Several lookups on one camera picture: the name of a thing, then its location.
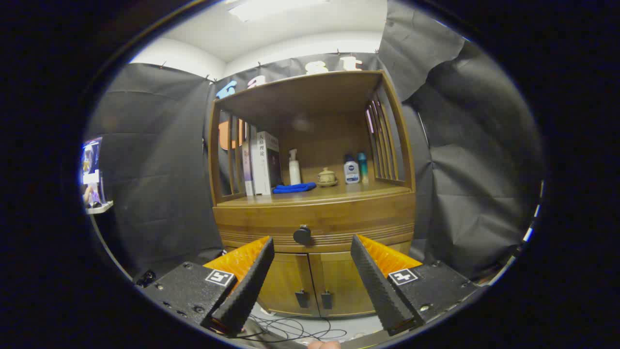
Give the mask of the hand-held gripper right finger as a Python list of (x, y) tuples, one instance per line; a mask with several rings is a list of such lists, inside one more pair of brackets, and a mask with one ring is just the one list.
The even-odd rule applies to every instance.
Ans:
[(427, 325), (480, 288), (442, 261), (423, 264), (361, 235), (352, 239), (351, 257), (389, 335)]

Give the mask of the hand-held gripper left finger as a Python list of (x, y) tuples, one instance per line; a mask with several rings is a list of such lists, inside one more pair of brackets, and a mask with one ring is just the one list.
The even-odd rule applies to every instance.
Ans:
[(184, 261), (162, 276), (147, 271), (141, 287), (174, 316), (223, 335), (237, 335), (274, 257), (273, 239), (265, 236), (205, 264)]

